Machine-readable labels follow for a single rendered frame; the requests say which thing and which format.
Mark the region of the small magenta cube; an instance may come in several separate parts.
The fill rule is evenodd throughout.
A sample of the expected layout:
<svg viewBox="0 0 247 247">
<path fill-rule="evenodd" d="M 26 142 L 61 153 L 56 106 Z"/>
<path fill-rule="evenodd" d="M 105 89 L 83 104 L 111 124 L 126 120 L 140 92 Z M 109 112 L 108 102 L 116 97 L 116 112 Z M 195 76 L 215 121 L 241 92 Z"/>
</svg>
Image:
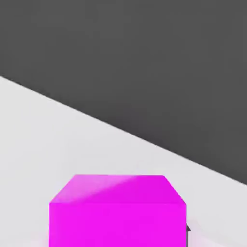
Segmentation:
<svg viewBox="0 0 247 247">
<path fill-rule="evenodd" d="M 186 247 L 186 232 L 163 175 L 75 175 L 49 204 L 49 247 Z"/>
</svg>

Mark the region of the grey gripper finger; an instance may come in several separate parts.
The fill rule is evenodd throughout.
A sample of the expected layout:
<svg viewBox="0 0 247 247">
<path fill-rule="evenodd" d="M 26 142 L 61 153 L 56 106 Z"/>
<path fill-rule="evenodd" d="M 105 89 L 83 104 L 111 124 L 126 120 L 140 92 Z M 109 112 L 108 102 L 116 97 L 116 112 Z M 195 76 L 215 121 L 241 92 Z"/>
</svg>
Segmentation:
<svg viewBox="0 0 247 247">
<path fill-rule="evenodd" d="M 204 236 L 198 226 L 187 225 L 186 235 L 186 247 L 205 247 Z"/>
</svg>

